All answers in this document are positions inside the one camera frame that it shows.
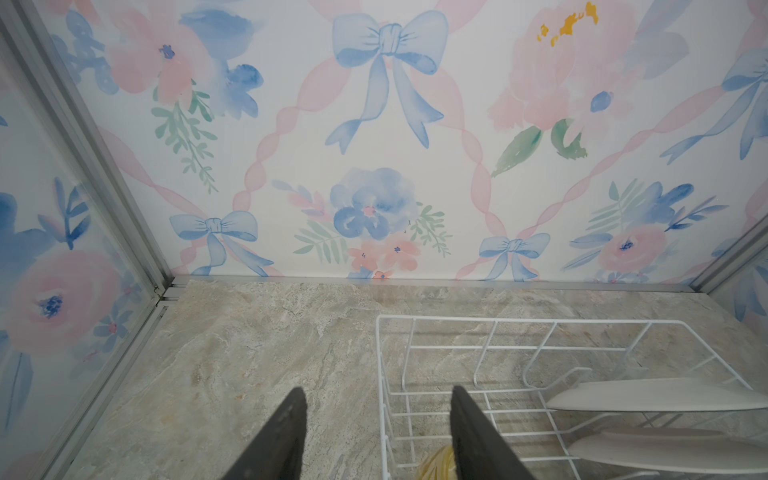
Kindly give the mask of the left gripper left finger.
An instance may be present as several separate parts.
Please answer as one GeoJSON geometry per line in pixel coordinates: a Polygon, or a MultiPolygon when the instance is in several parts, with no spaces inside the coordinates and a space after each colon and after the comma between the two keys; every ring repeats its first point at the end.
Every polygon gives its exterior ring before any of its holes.
{"type": "Polygon", "coordinates": [[[306,434],[305,392],[301,387],[294,387],[223,475],[223,479],[299,479],[306,434]]]}

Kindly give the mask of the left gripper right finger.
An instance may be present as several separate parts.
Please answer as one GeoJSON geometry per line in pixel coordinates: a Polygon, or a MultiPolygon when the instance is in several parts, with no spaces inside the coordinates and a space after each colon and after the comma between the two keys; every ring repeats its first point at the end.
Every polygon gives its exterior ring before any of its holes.
{"type": "Polygon", "coordinates": [[[459,480],[534,480],[468,391],[455,385],[450,430],[459,480]]]}

